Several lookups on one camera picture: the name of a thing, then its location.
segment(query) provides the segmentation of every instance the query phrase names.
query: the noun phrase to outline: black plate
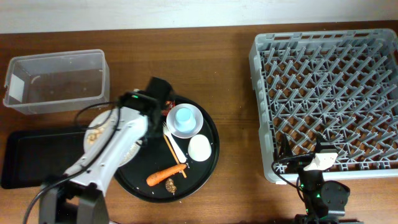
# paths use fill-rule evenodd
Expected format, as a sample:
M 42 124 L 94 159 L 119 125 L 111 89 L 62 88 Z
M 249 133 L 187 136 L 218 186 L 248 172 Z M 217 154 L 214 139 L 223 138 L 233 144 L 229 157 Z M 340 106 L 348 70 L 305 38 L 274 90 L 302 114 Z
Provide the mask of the black plate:
M 199 134 L 203 134 L 209 139 L 211 156 L 203 162 L 193 161 L 188 155 L 190 139 L 174 138 L 186 155 L 189 168 L 187 167 L 184 170 L 187 175 L 186 179 L 183 178 L 182 174 L 175 174 L 170 177 L 177 187 L 177 191 L 173 195 L 166 190 L 165 180 L 153 187 L 147 185 L 146 179 L 148 176 L 176 165 L 163 137 L 148 140 L 147 145 L 140 149 L 135 158 L 120 167 L 115 173 L 116 180 L 124 189 L 147 202 L 173 202 L 191 195 L 205 184 L 217 165 L 220 140 L 213 120 L 202 107 L 191 100 L 177 96 L 175 102 L 177 105 L 190 103 L 199 108 L 204 118 L 203 127 Z
M 83 155 L 84 135 L 78 128 L 12 133 L 7 140 L 1 187 L 36 187 L 51 175 L 61 176 Z

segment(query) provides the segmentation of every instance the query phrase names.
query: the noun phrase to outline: plastic dish rack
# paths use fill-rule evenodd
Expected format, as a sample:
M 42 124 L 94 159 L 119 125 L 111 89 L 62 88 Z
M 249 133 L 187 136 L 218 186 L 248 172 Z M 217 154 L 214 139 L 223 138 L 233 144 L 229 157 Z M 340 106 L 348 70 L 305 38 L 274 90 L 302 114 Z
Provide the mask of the plastic dish rack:
M 264 174 L 282 135 L 293 154 L 315 147 L 315 135 L 338 148 L 325 179 L 398 176 L 397 36 L 389 29 L 259 34 L 249 54 L 259 110 Z M 289 181 L 297 174 L 276 170 Z

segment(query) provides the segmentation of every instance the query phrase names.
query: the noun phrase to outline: wooden chopstick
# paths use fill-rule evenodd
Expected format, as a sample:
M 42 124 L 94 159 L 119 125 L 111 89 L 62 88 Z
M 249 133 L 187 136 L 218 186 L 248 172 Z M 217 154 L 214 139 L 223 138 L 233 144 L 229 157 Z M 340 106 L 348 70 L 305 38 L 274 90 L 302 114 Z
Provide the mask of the wooden chopstick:
M 172 152 L 173 157 L 176 161 L 177 164 L 180 164 L 180 161 L 178 161 L 177 156 L 174 153 L 173 147 L 170 145 L 169 140 L 167 139 L 166 135 L 163 135 L 163 138 L 166 140 L 167 145 L 169 146 L 170 152 Z M 184 178 L 187 178 L 187 175 L 185 174 L 184 170 L 181 171 L 182 175 L 184 176 Z

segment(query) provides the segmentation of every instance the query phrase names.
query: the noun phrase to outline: white wall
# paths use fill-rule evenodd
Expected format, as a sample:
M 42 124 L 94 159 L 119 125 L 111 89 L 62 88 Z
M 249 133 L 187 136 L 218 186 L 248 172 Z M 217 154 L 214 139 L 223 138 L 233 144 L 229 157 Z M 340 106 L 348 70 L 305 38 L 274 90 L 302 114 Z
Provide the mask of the white wall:
M 398 19 L 398 0 L 0 0 L 0 33 Z

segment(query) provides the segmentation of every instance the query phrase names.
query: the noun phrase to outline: food crumbs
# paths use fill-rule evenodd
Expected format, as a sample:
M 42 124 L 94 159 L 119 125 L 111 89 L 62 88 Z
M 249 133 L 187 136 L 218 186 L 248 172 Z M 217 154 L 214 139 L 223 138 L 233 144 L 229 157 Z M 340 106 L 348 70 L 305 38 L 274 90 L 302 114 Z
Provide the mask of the food crumbs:
M 167 179 L 167 181 L 166 181 L 166 190 L 168 192 L 170 192 L 170 193 L 173 193 L 173 195 L 174 195 L 175 191 L 177 190 L 177 187 L 174 186 L 173 179 L 171 179 L 171 178 Z

